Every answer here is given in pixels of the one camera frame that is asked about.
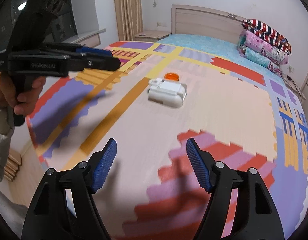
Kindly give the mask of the person's left hand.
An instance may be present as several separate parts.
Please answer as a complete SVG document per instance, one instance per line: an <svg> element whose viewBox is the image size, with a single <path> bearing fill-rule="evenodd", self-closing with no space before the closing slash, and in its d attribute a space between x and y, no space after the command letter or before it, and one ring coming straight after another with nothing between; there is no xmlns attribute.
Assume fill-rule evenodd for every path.
<svg viewBox="0 0 308 240"><path fill-rule="evenodd" d="M16 115L31 114L45 83L45 77L38 77L33 81L31 90L20 93L16 92L11 78L0 72L0 109L9 106Z"/></svg>

